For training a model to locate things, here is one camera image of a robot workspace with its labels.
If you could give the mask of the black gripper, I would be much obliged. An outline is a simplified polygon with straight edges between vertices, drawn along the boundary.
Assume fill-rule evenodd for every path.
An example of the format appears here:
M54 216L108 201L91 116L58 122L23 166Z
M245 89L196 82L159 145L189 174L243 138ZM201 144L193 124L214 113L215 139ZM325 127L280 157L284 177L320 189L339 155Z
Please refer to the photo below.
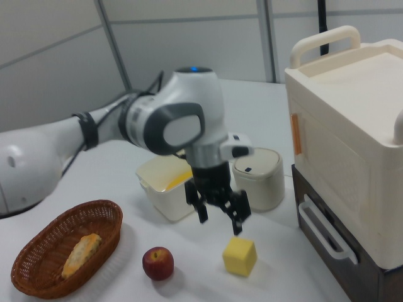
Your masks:
M233 234L242 232L242 224L251 215L251 208L245 190L233 191L230 187L229 163L210 168L191 168L193 180L184 184L185 197L188 205L194 207L199 222L208 220L208 204L217 206L230 218Z

